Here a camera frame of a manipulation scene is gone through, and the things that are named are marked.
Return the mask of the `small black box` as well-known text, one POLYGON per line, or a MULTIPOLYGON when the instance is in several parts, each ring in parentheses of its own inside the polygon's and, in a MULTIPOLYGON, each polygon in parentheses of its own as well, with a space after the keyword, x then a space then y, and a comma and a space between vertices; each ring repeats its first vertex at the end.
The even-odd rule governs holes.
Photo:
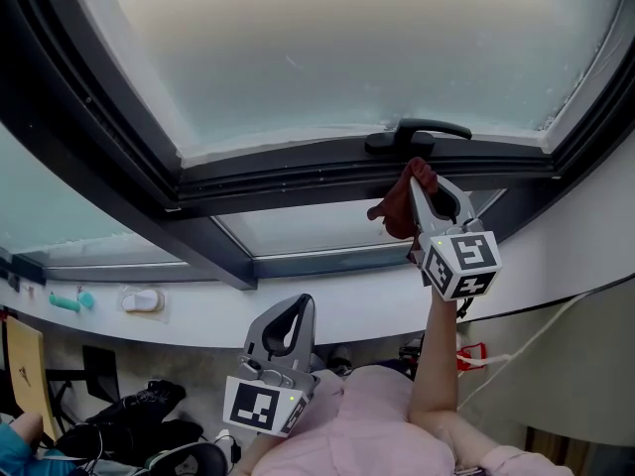
POLYGON ((405 374, 411 379, 417 374, 424 337, 422 334, 399 348, 399 360, 405 365, 405 374))

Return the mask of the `person's pink shirt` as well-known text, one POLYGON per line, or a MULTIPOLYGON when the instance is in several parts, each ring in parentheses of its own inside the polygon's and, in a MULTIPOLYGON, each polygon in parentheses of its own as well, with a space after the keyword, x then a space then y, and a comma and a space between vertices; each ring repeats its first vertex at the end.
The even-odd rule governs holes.
POLYGON ((313 401, 250 476, 573 476, 545 456, 500 445, 456 412, 408 418, 413 384, 383 366, 319 372, 313 401))

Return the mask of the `white window sill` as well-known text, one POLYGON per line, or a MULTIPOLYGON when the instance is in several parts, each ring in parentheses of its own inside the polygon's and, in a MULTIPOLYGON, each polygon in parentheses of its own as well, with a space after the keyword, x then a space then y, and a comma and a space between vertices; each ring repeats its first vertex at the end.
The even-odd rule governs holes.
MULTIPOLYGON (((635 131, 586 179, 500 247, 503 268, 468 317, 537 307, 635 274, 635 131)), ((120 288, 93 285, 96 304, 72 312, 41 288, 16 293, 0 280, 0 305, 67 327, 163 344, 238 348, 252 320, 275 302, 310 294, 316 340, 347 342, 421 330, 429 288, 411 266, 368 273, 269 280, 251 292, 222 283, 166 286, 167 323, 117 308, 120 288)))

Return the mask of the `dark red cloth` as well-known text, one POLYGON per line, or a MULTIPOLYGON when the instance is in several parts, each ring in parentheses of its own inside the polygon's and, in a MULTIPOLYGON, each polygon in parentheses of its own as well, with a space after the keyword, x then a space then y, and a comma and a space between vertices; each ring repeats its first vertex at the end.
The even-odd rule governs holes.
POLYGON ((421 249, 418 243, 419 229, 415 223, 410 198, 410 179, 415 178, 428 195, 438 192, 438 176, 421 158, 412 158, 401 173, 399 180, 384 198, 367 211, 367 218, 383 218, 383 225, 392 237, 399 240, 412 239, 408 259, 415 264, 414 252, 421 249))

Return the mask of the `black office chair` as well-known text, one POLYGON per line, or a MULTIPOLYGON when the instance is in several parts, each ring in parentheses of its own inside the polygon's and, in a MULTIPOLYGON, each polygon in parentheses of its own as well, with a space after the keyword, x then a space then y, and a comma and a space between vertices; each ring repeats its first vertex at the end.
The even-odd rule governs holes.
POLYGON ((156 455, 146 470, 149 476, 227 476, 229 466, 219 447, 198 441, 156 455))

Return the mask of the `person's right forearm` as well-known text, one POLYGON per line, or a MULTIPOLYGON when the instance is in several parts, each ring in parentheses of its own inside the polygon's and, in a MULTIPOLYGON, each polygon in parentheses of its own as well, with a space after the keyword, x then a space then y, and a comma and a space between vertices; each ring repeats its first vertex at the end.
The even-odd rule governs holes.
POLYGON ((460 416, 457 399, 456 303, 432 291, 408 420, 447 443, 460 467, 471 468, 497 444, 460 416))

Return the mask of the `black bag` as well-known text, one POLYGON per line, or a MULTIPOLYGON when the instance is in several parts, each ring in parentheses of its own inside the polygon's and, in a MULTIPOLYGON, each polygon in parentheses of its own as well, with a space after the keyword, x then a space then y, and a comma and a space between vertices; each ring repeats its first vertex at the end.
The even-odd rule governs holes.
POLYGON ((75 425, 57 442, 66 456, 105 458, 142 466, 163 450, 199 441, 203 428, 195 422, 166 417, 186 397, 186 390, 165 380, 154 380, 99 414, 75 425))

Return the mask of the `red plastic frame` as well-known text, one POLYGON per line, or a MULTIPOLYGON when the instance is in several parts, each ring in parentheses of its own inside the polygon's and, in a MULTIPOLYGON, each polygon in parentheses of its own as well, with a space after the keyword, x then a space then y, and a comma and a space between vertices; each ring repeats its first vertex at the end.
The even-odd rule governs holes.
POLYGON ((461 347, 456 351, 457 370, 459 372, 471 371, 485 367, 483 360, 487 357, 484 343, 477 343, 461 347))

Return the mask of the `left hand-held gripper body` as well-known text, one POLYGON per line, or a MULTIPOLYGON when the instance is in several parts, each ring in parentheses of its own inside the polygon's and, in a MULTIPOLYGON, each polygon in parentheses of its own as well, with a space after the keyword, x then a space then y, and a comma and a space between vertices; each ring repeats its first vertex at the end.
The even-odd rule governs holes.
POLYGON ((228 375, 223 403, 226 423, 273 436, 288 436, 314 397, 318 377, 271 361, 238 357, 228 375))

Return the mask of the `dark fixed window frame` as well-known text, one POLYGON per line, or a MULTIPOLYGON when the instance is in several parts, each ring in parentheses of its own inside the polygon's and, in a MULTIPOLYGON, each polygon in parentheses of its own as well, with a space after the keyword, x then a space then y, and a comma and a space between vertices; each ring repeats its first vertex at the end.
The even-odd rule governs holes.
MULTIPOLYGON (((88 28, 77 0, 0 0, 0 122, 54 175, 177 258, 173 266, 65 267, 79 282, 262 279, 396 266, 403 244, 257 258, 216 217, 383 196, 413 157, 371 156, 367 136, 185 168, 88 28)), ((435 134, 425 159, 465 189, 494 191, 485 226, 505 241, 549 209, 635 130, 635 22, 617 18, 549 153, 435 134)))

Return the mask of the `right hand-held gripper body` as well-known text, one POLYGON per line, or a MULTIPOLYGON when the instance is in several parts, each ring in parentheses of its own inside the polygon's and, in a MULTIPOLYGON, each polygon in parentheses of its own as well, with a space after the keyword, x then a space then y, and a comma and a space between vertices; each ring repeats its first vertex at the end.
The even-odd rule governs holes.
POLYGON ((484 296, 501 268, 494 233, 479 219, 443 233, 421 233, 418 267, 445 301, 484 296))

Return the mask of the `small low glass pane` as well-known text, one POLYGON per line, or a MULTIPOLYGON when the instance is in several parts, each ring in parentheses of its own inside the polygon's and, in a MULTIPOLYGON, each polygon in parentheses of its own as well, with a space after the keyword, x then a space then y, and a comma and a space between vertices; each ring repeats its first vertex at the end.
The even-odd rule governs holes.
POLYGON ((225 214, 216 220, 254 257, 397 245, 367 210, 376 199, 225 214))

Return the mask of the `bagged white slipper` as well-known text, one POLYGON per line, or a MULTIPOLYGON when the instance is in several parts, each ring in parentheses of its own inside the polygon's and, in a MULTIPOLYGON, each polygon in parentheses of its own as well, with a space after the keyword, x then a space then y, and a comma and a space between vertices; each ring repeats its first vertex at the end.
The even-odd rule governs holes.
POLYGON ((119 292, 117 308, 128 315, 167 323, 168 299, 168 295, 155 286, 125 286, 119 292))

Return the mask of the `person's left forearm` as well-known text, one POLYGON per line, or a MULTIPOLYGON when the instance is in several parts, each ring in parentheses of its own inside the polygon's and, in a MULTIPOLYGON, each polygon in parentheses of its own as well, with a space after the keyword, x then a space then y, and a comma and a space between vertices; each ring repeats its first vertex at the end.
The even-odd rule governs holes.
POLYGON ((251 476, 261 458, 277 444, 277 438, 266 434, 257 435, 229 476, 251 476))

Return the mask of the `brown wooden panel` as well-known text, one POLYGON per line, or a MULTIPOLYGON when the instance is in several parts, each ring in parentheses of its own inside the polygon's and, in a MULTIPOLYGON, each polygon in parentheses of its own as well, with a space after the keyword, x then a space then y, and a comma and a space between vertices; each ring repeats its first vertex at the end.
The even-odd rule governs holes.
POLYGON ((581 476, 589 451, 588 441, 557 435, 528 426, 525 450, 542 454, 557 465, 566 466, 574 476, 581 476))

